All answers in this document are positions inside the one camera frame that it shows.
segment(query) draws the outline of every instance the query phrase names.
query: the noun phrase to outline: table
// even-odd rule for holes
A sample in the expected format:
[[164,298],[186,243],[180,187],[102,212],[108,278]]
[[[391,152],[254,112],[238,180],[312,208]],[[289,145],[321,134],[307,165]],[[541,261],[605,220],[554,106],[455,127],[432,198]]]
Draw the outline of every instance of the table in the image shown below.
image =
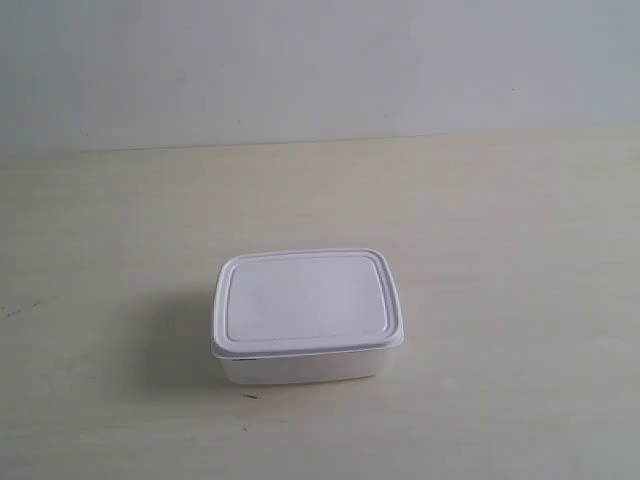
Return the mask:
[[[636,126],[6,159],[0,477],[638,478],[639,212]],[[394,367],[225,381],[220,265],[360,246]]]

